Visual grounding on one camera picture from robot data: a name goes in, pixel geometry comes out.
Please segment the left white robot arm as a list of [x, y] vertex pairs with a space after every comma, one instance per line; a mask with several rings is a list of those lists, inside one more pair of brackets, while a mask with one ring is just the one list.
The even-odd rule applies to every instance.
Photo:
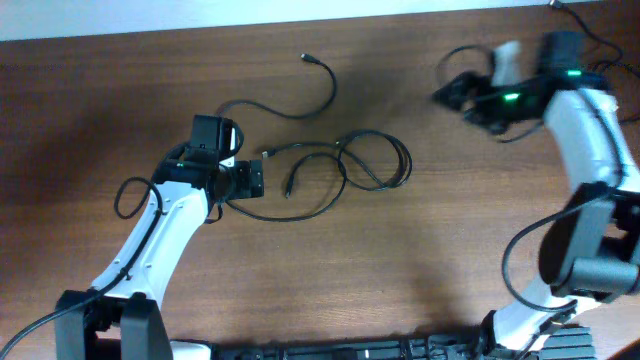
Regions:
[[86, 291], [68, 290], [55, 320], [59, 359], [209, 359], [211, 345], [169, 338], [166, 289], [195, 232], [223, 216], [229, 200], [263, 195], [262, 166], [236, 161], [244, 134], [232, 120], [197, 115], [190, 139], [162, 158], [133, 213], [121, 250]]

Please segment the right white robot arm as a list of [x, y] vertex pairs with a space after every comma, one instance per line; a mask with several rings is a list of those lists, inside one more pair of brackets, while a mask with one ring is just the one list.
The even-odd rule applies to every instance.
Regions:
[[540, 359], [547, 352], [585, 358], [561, 338], [576, 316], [639, 291], [639, 170], [617, 118], [607, 79], [580, 64], [583, 37], [543, 37], [533, 77], [519, 76], [517, 42], [488, 53], [490, 71], [465, 71], [433, 100], [503, 136], [526, 120], [553, 136], [571, 197], [538, 221], [545, 230], [538, 272], [513, 302], [490, 312], [471, 335], [431, 337], [432, 348], [470, 359]]

